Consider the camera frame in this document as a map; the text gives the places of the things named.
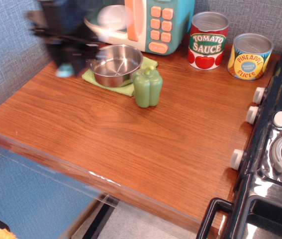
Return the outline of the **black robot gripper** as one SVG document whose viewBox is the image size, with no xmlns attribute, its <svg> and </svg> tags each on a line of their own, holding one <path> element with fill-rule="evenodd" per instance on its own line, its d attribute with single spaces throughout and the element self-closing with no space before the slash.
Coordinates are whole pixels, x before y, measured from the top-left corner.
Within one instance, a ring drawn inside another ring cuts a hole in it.
<svg viewBox="0 0 282 239">
<path fill-rule="evenodd" d="M 72 46 L 69 52 L 75 75 L 85 67 L 87 59 L 95 59 L 99 39 L 84 20 L 96 8 L 86 0 L 40 0 L 41 10 L 30 10 L 27 18 L 35 35 L 43 38 L 57 72 L 67 72 L 63 43 Z"/>
</svg>

